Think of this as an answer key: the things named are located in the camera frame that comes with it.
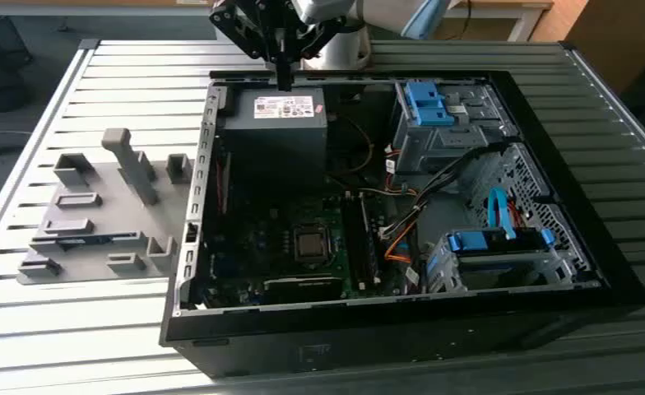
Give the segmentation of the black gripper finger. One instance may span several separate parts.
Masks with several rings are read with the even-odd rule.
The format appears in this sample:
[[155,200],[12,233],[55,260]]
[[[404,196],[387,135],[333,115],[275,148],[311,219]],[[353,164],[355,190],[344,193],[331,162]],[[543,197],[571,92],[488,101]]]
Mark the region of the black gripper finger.
[[360,68],[359,50],[364,24],[339,16],[315,25],[284,28],[284,90],[292,89],[303,60],[319,69]]
[[284,91],[284,28],[257,26],[235,1],[216,1],[209,20],[251,58],[261,58],[267,62],[276,74],[277,88]]

